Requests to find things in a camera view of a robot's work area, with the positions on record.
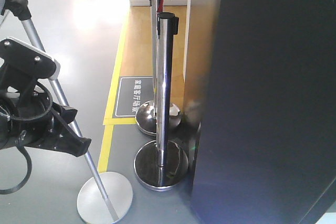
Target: chrome stanchion base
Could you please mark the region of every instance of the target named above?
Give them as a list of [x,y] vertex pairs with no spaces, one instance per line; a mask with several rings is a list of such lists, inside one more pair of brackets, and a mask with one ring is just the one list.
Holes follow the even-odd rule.
[[176,186],[188,171],[188,158],[182,148],[168,141],[167,164],[156,165],[156,141],[145,144],[134,160],[134,170],[139,182],[147,189],[168,191]]
[[[174,104],[170,104],[169,108],[169,130],[174,130],[180,124],[182,113]],[[156,118],[154,117],[153,101],[145,102],[141,105],[135,114],[135,120],[141,132],[156,136]]]
[[89,224],[116,223],[131,207],[133,199],[131,183],[123,175],[115,172],[101,173],[100,177],[118,217],[112,218],[94,178],[90,178],[78,194],[78,213]]

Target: metal pole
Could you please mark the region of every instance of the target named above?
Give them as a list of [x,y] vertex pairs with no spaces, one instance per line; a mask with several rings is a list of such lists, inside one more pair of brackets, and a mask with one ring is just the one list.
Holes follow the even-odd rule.
[[156,118],[156,65],[157,65],[157,45],[158,45],[158,14],[163,12],[163,0],[150,0],[151,5],[151,28],[152,28],[152,63],[153,63],[153,106],[154,106],[154,118]]
[[178,18],[173,13],[159,14],[159,44],[157,59],[157,117],[156,164],[165,166],[167,160],[169,107],[172,82],[173,37],[177,34]]
[[179,21],[173,13],[160,13],[158,18],[156,141],[145,144],[138,151],[134,159],[134,171],[144,187],[155,191],[167,191],[186,175],[188,158],[178,144],[168,141],[173,37],[177,34]]
[[[36,30],[36,28],[34,26],[34,23],[33,23],[32,19],[22,20],[22,25],[23,25],[23,27],[24,27],[24,29],[26,31],[26,34],[27,34],[27,36],[28,36],[31,44],[34,47],[36,47],[36,48],[38,48],[38,49],[40,49],[42,51],[45,51],[45,49],[43,47],[43,44],[42,44],[42,42],[40,40],[40,37],[38,36],[37,30]],[[54,90],[54,93],[55,93],[55,95],[56,95],[56,97],[58,99],[58,102],[61,105],[69,106],[67,98],[66,98],[66,96],[65,96],[65,94],[63,92],[63,89],[62,89],[62,87],[61,87],[58,79],[56,79],[56,80],[49,80],[49,82],[50,82],[50,85],[51,85],[52,89]],[[78,136],[82,137],[82,134],[80,132],[80,129],[79,129],[79,126],[78,126],[76,120],[74,120],[73,122],[71,122],[69,124],[69,126],[73,129],[73,131]],[[94,162],[92,160],[92,157],[91,157],[91,154],[90,154],[89,151],[87,151],[85,153],[85,159],[86,159],[86,161],[88,163],[88,166],[89,166],[89,168],[90,168],[90,170],[92,172],[92,175],[93,175],[93,177],[94,177],[94,179],[96,181],[96,184],[97,184],[97,186],[99,188],[101,196],[103,197],[103,199],[104,199],[104,201],[106,203],[106,206],[107,206],[107,208],[109,209],[109,211],[111,213],[112,218],[114,220],[118,220],[119,217],[118,217],[118,215],[117,215],[117,213],[116,213],[116,211],[115,211],[115,209],[114,209],[114,207],[113,207],[113,205],[112,205],[112,203],[111,203],[111,201],[109,199],[108,194],[106,193],[104,185],[103,185],[103,183],[101,181],[101,178],[99,176],[99,173],[97,171],[97,168],[96,168],[96,166],[95,166],[95,164],[94,164]]]

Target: stainless steel pole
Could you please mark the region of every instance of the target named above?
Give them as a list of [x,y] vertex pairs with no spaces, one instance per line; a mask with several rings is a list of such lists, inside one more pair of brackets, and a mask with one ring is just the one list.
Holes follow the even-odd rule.
[[[26,31],[26,34],[27,34],[27,36],[28,36],[31,44],[34,47],[36,47],[36,48],[38,48],[38,49],[40,49],[42,51],[45,51],[45,49],[43,47],[43,44],[42,44],[42,42],[40,40],[40,37],[38,36],[37,30],[36,30],[36,28],[34,26],[34,23],[33,23],[32,19],[22,20],[21,22],[22,22],[22,25],[23,25],[23,27],[24,27],[24,29]],[[58,99],[58,102],[61,105],[69,106],[67,98],[66,98],[66,96],[65,96],[65,94],[63,92],[63,89],[62,89],[62,87],[61,87],[58,79],[56,79],[56,80],[49,80],[49,82],[50,82],[50,85],[51,85],[52,89],[54,90],[54,93],[55,93],[55,95],[56,95],[56,97]],[[70,123],[69,126],[73,129],[73,131],[78,136],[82,137],[82,134],[80,132],[80,129],[79,129],[79,126],[78,126],[76,120],[74,120],[72,123]],[[93,175],[93,177],[94,177],[94,179],[96,181],[96,184],[97,184],[97,186],[99,188],[99,191],[100,191],[100,193],[101,193],[101,195],[102,195],[102,197],[103,197],[103,199],[104,199],[104,201],[106,203],[106,206],[107,206],[107,208],[109,209],[109,211],[111,213],[112,218],[114,220],[118,220],[119,217],[118,217],[118,215],[117,215],[117,213],[116,213],[116,211],[115,211],[115,209],[114,209],[114,207],[113,207],[113,205],[112,205],[112,203],[111,203],[111,201],[109,199],[108,194],[106,193],[104,185],[103,185],[103,183],[101,181],[101,178],[99,176],[99,173],[97,171],[97,168],[96,168],[96,166],[95,166],[95,164],[94,164],[94,162],[92,160],[92,157],[91,157],[91,154],[90,154],[89,151],[87,151],[85,153],[85,159],[86,159],[86,161],[88,163],[88,166],[89,166],[89,168],[90,168],[90,170],[92,172],[92,175]]]
[[177,34],[179,21],[173,13],[160,13],[158,18],[156,141],[145,144],[138,151],[134,170],[138,180],[146,188],[167,191],[177,185],[187,173],[188,159],[179,145],[168,141],[173,37]]
[[151,28],[152,28],[152,64],[153,64],[153,106],[154,106],[154,118],[156,118],[156,65],[157,65],[157,50],[158,50],[158,14],[163,12],[163,0],[150,0],[151,4]]
[[173,41],[179,21],[173,13],[159,14],[157,59],[156,164],[165,166],[168,148],[169,107],[172,82]]
[[[156,113],[157,113],[157,72],[158,72],[158,14],[163,12],[163,0],[150,0],[151,6],[151,31],[152,31],[152,66],[153,66],[153,100],[142,104],[136,115],[135,120],[137,125],[143,133],[156,136]],[[169,109],[169,129],[175,129],[181,122],[182,114],[180,109],[173,103],[170,104]]]

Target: black mount bracket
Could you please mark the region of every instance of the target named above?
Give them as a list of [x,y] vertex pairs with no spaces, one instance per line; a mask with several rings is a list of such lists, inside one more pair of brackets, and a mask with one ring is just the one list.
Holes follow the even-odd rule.
[[28,0],[6,0],[1,15],[4,15],[6,10],[10,10],[19,20],[28,20],[31,18]]

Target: yellow floor line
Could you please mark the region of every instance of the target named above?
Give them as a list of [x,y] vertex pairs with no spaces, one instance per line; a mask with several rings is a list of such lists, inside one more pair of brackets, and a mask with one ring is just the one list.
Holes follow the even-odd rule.
[[104,125],[110,124],[136,124],[135,118],[105,118]]
[[120,34],[120,39],[119,39],[119,44],[118,44],[118,52],[117,52],[117,56],[115,59],[116,61],[114,63],[114,70],[112,74],[109,98],[107,101],[107,106],[106,106],[106,111],[105,111],[105,117],[104,117],[105,119],[112,118],[114,105],[116,103],[116,96],[117,96],[117,89],[119,85],[119,75],[120,75],[120,69],[121,69],[122,56],[124,52],[127,25],[128,25],[128,15],[121,29],[121,34]]
[[104,173],[107,171],[112,144],[113,128],[114,125],[105,126],[104,137],[101,144],[100,157],[98,162],[98,172],[100,173]]
[[[107,102],[106,111],[105,111],[105,117],[107,115],[110,115],[110,117],[112,117],[114,105],[116,103],[116,95],[117,95],[119,74],[120,74],[122,56],[123,56],[123,51],[124,51],[125,39],[126,39],[128,18],[129,18],[129,15],[126,15],[125,21],[123,22],[123,25],[121,28],[121,34],[120,34],[119,43],[118,43],[118,51],[115,57],[116,61],[114,63],[114,69],[113,69],[113,74],[112,74],[108,102]],[[121,120],[121,119],[114,119],[112,123],[109,123],[109,124],[104,123],[105,130],[104,130],[104,136],[103,136],[103,140],[101,144],[100,156],[99,156],[99,161],[98,161],[98,172],[100,173],[107,171],[107,167],[109,164],[114,125],[121,124],[123,121],[124,120]]]

